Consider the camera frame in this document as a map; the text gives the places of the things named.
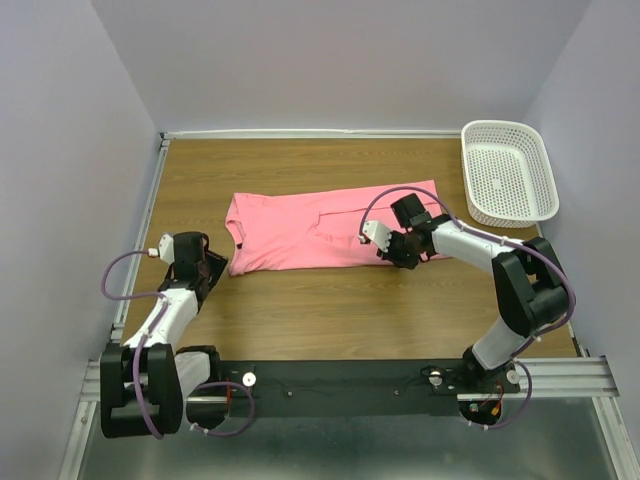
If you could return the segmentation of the pink t shirt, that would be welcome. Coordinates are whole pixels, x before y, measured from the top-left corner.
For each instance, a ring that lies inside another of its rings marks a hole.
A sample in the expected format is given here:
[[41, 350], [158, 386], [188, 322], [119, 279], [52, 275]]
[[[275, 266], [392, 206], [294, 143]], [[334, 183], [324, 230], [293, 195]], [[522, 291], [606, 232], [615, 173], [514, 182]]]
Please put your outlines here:
[[297, 195], [235, 193], [225, 218], [235, 251], [229, 274], [382, 265], [359, 241], [365, 210], [389, 185]]

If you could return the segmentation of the white perforated plastic basket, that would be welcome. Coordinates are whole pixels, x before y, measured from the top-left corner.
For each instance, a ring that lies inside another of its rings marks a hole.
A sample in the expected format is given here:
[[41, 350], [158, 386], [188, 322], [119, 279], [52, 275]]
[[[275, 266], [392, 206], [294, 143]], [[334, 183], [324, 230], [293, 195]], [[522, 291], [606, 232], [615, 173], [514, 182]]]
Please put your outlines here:
[[461, 130], [467, 208], [478, 223], [529, 228], [559, 210], [556, 183], [541, 135], [504, 120], [475, 120]]

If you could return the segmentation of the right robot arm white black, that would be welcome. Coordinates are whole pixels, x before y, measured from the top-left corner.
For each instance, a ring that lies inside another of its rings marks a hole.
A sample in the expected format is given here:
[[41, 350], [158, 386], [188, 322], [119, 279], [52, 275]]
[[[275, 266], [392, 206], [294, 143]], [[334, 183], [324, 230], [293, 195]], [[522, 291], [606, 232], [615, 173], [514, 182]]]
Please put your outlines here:
[[419, 198], [422, 189], [406, 192], [391, 205], [399, 227], [364, 217], [359, 239], [374, 244], [378, 257], [398, 268], [413, 270], [434, 256], [446, 256], [491, 274], [499, 316], [464, 352], [454, 375], [467, 389], [483, 391], [539, 336], [570, 319], [576, 294], [546, 239], [499, 237], [468, 226], [448, 208], [432, 216]]

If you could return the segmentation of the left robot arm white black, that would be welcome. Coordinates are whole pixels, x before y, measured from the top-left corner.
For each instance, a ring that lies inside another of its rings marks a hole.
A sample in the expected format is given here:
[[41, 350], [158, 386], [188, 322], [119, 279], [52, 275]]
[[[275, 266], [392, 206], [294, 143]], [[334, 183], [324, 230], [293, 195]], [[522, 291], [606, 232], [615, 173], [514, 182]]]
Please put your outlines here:
[[[107, 290], [115, 265], [135, 255], [168, 265], [159, 287], [116, 295]], [[100, 420], [107, 438], [152, 435], [157, 439], [180, 428], [187, 384], [201, 395], [214, 393], [220, 368], [207, 360], [188, 370], [176, 360], [176, 345], [217, 285], [228, 259], [209, 249], [209, 236], [191, 231], [162, 235], [156, 248], [133, 250], [112, 260], [101, 279], [101, 293], [113, 301], [153, 298], [143, 325], [122, 345], [109, 345], [99, 360]]]

